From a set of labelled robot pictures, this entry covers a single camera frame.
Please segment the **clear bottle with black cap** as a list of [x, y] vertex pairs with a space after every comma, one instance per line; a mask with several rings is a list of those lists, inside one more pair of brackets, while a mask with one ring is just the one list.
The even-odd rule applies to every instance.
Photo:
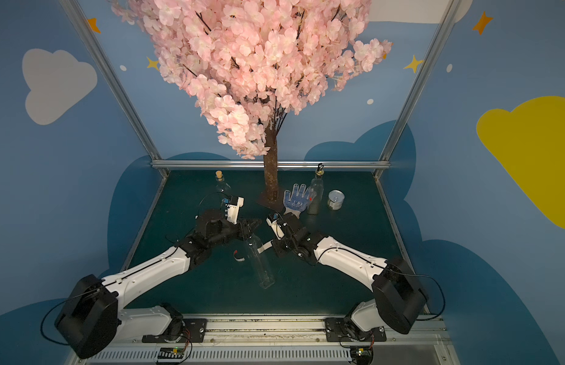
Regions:
[[245, 241], [247, 258], [250, 260], [250, 264], [252, 264], [253, 270], [257, 275], [259, 286], [262, 289], [267, 289], [275, 284], [275, 280], [267, 257], [262, 255], [262, 247], [262, 240], [256, 234], [253, 234]]

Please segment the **clear bottle with cork stopper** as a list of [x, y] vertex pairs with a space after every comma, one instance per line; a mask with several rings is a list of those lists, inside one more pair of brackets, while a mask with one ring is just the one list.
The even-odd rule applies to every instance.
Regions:
[[216, 180], [216, 193], [220, 197], [220, 202], [222, 205], [226, 203], [227, 200], [232, 196], [232, 187], [226, 182], [224, 174], [221, 170], [215, 172]]

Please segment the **orange yellow bottle label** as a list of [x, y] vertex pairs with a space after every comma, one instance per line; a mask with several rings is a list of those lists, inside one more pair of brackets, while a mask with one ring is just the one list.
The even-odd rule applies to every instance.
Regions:
[[269, 241], [267, 243], [264, 243], [264, 245], [262, 245], [257, 251], [259, 254], [262, 254], [264, 251], [268, 250], [269, 248], [272, 248], [272, 242]]

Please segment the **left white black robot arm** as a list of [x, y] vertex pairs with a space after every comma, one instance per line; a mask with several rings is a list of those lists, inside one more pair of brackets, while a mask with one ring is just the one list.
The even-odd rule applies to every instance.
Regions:
[[168, 343], [185, 342], [183, 316], [173, 307], [163, 304], [127, 310], [127, 305], [195, 269], [215, 247], [249, 239], [260, 223], [217, 209], [205, 211], [197, 217], [194, 229], [160, 255], [105, 278], [87, 275], [80, 279], [54, 321], [56, 330], [80, 359], [93, 357], [121, 339], [149, 336]]

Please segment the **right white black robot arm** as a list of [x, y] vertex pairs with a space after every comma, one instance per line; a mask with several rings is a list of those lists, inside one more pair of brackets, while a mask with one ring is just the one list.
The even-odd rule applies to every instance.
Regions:
[[407, 335], [419, 319], [428, 293], [403, 258], [387, 260], [364, 254], [320, 232], [311, 232], [292, 213], [274, 213], [267, 224], [276, 255], [288, 253], [311, 266], [329, 266], [363, 284], [374, 299], [362, 302], [343, 319], [343, 331], [355, 338], [383, 326]]

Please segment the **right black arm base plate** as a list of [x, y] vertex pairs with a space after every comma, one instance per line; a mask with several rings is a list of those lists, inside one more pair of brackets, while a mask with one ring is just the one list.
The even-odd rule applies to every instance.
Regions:
[[385, 342], [387, 340], [384, 327], [361, 330], [350, 319], [327, 317], [323, 320], [326, 340], [328, 342]]

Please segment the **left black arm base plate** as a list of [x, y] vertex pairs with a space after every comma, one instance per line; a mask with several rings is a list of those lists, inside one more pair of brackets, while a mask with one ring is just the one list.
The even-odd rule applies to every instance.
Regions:
[[173, 319], [162, 334], [145, 335], [142, 337], [142, 343], [202, 343], [205, 337], [207, 323], [207, 319]]

